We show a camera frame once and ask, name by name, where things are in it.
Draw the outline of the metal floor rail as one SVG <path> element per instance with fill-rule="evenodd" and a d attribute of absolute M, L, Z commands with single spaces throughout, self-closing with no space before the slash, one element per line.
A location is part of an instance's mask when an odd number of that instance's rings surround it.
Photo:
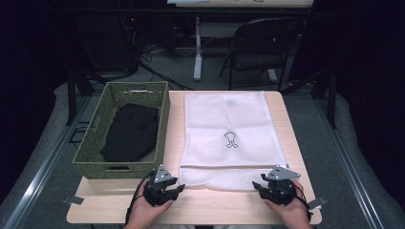
<path fill-rule="evenodd" d="M 367 221 L 370 229 L 385 229 L 380 216 L 377 214 L 373 202 L 370 198 L 370 195 L 365 189 L 363 182 L 360 179 L 359 174 L 352 162 L 352 159 L 344 145 L 340 134 L 336 128 L 333 128 L 330 124 L 327 116 L 327 107 L 319 99 L 314 100 L 314 104 L 326 125 L 328 133 L 330 134 L 335 147 L 337 148 L 337 155 L 340 161 L 340 164 L 343 168 L 345 176 L 352 188 L 352 191 L 355 195 L 355 198 L 358 202 L 359 207 L 361 208 L 365 220 Z"/>
<path fill-rule="evenodd" d="M 73 134 L 74 125 L 78 123 L 78 120 L 84 114 L 84 111 L 88 107 L 90 101 L 91 98 L 87 96 L 84 96 L 79 100 L 76 117 L 73 119 L 71 125 L 64 126 L 62 132 L 58 135 L 58 139 L 53 150 L 45 157 L 35 176 L 32 178 L 30 185 L 27 187 L 24 195 L 15 206 L 15 209 L 9 217 L 4 229 L 20 229 L 22 227 L 31 209 L 39 198 L 43 188 L 46 186 L 46 183 L 60 158 L 64 145 L 68 141 L 69 137 Z"/>

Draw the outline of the black garment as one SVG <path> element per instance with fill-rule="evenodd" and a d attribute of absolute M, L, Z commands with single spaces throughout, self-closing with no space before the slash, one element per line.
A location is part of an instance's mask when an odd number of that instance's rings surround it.
<path fill-rule="evenodd" d="M 128 103 L 121 107 L 110 125 L 101 154 L 108 162 L 137 162 L 157 142 L 159 110 Z"/>

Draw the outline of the white desk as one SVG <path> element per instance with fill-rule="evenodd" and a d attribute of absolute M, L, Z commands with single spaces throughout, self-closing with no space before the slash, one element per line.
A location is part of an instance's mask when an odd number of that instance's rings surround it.
<path fill-rule="evenodd" d="M 315 0 L 167 0 L 178 8 L 195 10 L 309 10 Z M 196 36 L 196 59 L 194 80 L 202 79 L 203 42 L 202 38 L 230 38 L 242 25 L 241 22 L 207 22 L 199 16 L 194 23 Z"/>

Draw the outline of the black folding chair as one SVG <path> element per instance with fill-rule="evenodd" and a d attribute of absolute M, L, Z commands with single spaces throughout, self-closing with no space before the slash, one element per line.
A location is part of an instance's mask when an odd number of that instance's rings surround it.
<path fill-rule="evenodd" d="M 220 71 L 229 68 L 228 89 L 232 89 L 233 73 L 279 69 L 277 90 L 284 80 L 291 42 L 304 28 L 302 20 L 294 17 L 258 18 L 239 27 L 231 40 Z"/>

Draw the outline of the white mesh laundry bag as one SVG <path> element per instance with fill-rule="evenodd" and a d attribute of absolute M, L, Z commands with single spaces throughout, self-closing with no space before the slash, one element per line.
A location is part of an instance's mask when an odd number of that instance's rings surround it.
<path fill-rule="evenodd" d="M 189 188 L 251 191 L 288 162 L 262 92 L 187 94 L 180 182 Z"/>

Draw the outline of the person's left hand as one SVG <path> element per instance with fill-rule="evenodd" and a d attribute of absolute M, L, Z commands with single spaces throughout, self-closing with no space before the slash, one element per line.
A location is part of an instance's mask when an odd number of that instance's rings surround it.
<path fill-rule="evenodd" d="M 152 206 L 142 196 L 146 182 L 143 181 L 136 195 L 136 200 L 133 203 L 131 214 L 128 223 L 124 229 L 149 229 L 154 221 L 163 213 L 165 213 L 174 203 L 173 200 L 168 200 L 161 206 Z"/>

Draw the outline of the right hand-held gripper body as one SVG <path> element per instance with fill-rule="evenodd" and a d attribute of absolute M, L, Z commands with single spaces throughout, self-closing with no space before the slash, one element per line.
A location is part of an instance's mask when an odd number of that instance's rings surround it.
<path fill-rule="evenodd" d="M 267 177 L 270 179 L 270 182 L 267 183 L 267 188 L 270 190 L 268 200 L 278 205 L 291 203 L 296 196 L 292 180 L 300 176 L 299 173 L 293 172 L 288 168 L 276 166 L 267 173 Z"/>

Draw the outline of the black metal stand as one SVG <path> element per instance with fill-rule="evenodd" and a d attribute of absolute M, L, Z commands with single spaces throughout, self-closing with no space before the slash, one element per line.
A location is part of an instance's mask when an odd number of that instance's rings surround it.
<path fill-rule="evenodd" d="M 66 123 L 67 126 L 71 125 L 76 117 L 76 89 L 85 95 L 91 96 L 95 89 L 90 83 L 93 79 L 102 85 L 105 85 L 108 80 L 101 75 L 90 71 L 84 67 L 72 67 L 70 74 L 68 76 L 67 86 L 68 86 L 68 105 L 69 105 L 69 117 Z"/>
<path fill-rule="evenodd" d="M 296 90 L 304 87 L 306 84 L 315 80 L 315 86 L 311 91 L 313 99 L 322 99 L 325 94 L 328 94 L 327 99 L 327 121 L 333 129 L 336 128 L 335 124 L 335 106 L 336 106 L 336 83 L 337 77 L 334 70 L 321 70 L 318 73 L 305 77 L 281 91 L 282 95 L 291 94 Z"/>

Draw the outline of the person's right hand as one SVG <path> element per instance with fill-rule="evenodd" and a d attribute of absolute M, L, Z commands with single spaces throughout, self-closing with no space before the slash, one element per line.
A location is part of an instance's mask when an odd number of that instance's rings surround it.
<path fill-rule="evenodd" d="M 304 200 L 304 188 L 297 181 L 292 181 L 296 198 L 288 205 L 277 205 L 272 201 L 265 199 L 265 205 L 273 212 L 279 215 L 287 229 L 311 229 L 309 224 L 307 205 Z"/>

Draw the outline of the grey table clip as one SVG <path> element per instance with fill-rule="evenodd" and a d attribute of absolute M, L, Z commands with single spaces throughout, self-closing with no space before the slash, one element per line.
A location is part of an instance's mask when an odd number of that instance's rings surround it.
<path fill-rule="evenodd" d="M 314 209 L 321 209 L 326 202 L 327 200 L 323 197 L 316 198 L 308 203 L 308 207 L 311 211 Z"/>
<path fill-rule="evenodd" d="M 63 201 L 64 203 L 67 203 L 67 204 L 81 205 L 82 202 L 84 201 L 84 199 L 83 199 L 83 198 L 80 198 L 80 197 L 76 197 L 76 196 L 66 196 L 66 197 L 64 197 L 64 198 L 62 199 L 62 201 Z"/>

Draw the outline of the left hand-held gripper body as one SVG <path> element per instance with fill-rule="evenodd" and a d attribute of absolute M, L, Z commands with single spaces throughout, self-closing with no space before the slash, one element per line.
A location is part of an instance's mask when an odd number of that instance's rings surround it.
<path fill-rule="evenodd" d="M 162 196 L 167 187 L 175 185 L 177 178 L 174 177 L 162 164 L 146 175 L 147 182 L 144 187 L 143 196 L 152 206 L 161 206 L 165 202 Z"/>

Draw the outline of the green woven basket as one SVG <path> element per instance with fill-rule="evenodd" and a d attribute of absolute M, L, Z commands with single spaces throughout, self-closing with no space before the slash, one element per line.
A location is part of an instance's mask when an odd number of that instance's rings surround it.
<path fill-rule="evenodd" d="M 129 103 L 159 110 L 155 147 L 139 161 L 108 162 L 101 150 L 116 113 Z M 73 165 L 88 179 L 142 178 L 163 163 L 169 111 L 167 82 L 107 83 L 73 159 Z"/>

